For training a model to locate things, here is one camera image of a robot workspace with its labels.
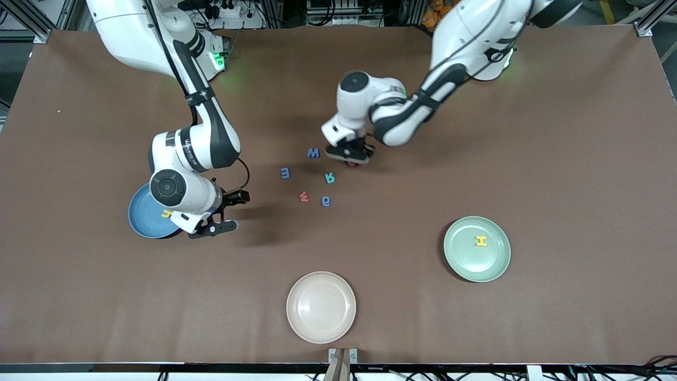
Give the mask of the blue plate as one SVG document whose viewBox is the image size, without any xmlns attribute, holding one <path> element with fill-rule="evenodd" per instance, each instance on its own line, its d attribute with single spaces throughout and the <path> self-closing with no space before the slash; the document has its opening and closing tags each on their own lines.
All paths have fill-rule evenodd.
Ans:
<svg viewBox="0 0 677 381">
<path fill-rule="evenodd" d="M 161 213 L 167 210 L 152 197 L 149 184 L 141 186 L 132 197 L 127 217 L 133 231 L 148 239 L 164 239 L 180 231 L 180 228 L 163 219 Z"/>
</svg>

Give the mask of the brown table cover sheet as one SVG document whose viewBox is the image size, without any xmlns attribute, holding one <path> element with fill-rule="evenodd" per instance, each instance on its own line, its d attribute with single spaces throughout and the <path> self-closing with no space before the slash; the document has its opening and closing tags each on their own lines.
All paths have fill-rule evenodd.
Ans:
<svg viewBox="0 0 677 381">
<path fill-rule="evenodd" d="M 652 41 L 529 29 L 500 78 L 464 85 L 409 144 L 358 168 L 307 158 L 345 72 L 413 91 L 430 45 L 413 28 L 242 32 L 212 85 L 251 202 L 227 210 L 237 231 L 196 240 L 145 239 L 127 219 L 152 138 L 189 124 L 179 85 L 118 62 L 96 32 L 34 46 L 0 134 L 0 362 L 325 361 L 286 318 L 314 271 L 353 288 L 335 345 L 365 362 L 677 354 L 677 104 Z M 469 215 L 509 238 L 492 282 L 445 260 Z"/>
</svg>

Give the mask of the black electronics box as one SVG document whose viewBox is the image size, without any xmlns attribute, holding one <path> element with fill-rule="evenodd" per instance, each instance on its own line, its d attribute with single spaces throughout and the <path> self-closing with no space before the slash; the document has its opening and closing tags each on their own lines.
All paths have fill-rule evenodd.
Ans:
<svg viewBox="0 0 677 381">
<path fill-rule="evenodd" d="M 305 0 L 302 10 L 307 25 L 384 26 L 382 0 Z"/>
</svg>

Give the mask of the beige plate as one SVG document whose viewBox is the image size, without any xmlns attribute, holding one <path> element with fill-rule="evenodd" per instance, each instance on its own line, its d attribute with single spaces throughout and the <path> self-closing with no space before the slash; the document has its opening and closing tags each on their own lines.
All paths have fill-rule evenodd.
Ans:
<svg viewBox="0 0 677 381">
<path fill-rule="evenodd" d="M 286 299 L 291 329 L 312 344 L 329 344 L 351 329 L 357 314 L 357 299 L 343 277 L 315 271 L 302 276 Z"/>
</svg>

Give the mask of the white power strip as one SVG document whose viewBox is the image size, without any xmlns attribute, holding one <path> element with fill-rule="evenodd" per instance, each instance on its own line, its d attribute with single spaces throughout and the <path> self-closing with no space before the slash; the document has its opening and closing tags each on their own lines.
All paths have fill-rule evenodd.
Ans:
<svg viewBox="0 0 677 381">
<path fill-rule="evenodd" d="M 257 5 L 251 0 L 180 0 L 177 7 L 200 29 L 237 30 L 266 26 Z"/>
</svg>

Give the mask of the pile of orange bags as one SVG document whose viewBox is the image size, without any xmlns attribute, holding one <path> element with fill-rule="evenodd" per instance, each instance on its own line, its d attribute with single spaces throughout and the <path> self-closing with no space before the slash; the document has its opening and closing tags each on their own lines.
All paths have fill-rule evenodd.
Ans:
<svg viewBox="0 0 677 381">
<path fill-rule="evenodd" d="M 455 6 L 455 3 L 456 0 L 428 0 L 428 7 L 423 14 L 421 24 L 427 29 L 434 29 Z"/>
</svg>

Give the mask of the green plate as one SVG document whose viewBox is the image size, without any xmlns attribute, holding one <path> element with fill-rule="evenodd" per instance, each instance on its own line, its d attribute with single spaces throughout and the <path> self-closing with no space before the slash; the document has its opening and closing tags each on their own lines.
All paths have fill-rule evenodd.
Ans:
<svg viewBox="0 0 677 381">
<path fill-rule="evenodd" d="M 475 236 L 488 237 L 486 248 L 475 245 Z M 495 222 L 478 215 L 455 220 L 443 236 L 443 254 L 451 269 L 474 283 L 487 283 L 503 275 L 511 260 L 510 241 Z"/>
</svg>

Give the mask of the aluminium frame post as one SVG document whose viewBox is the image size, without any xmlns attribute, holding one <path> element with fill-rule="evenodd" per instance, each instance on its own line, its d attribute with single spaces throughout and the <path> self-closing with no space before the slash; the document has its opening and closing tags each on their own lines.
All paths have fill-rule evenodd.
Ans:
<svg viewBox="0 0 677 381">
<path fill-rule="evenodd" d="M 10 21 L 9 26 L 2 26 L 0 15 L 0 43 L 46 43 L 57 29 L 32 0 L 0 0 L 0 13 Z"/>
<path fill-rule="evenodd" d="M 652 35 L 652 28 L 659 22 L 677 24 L 677 0 L 654 0 L 628 17 L 639 37 Z"/>
</svg>

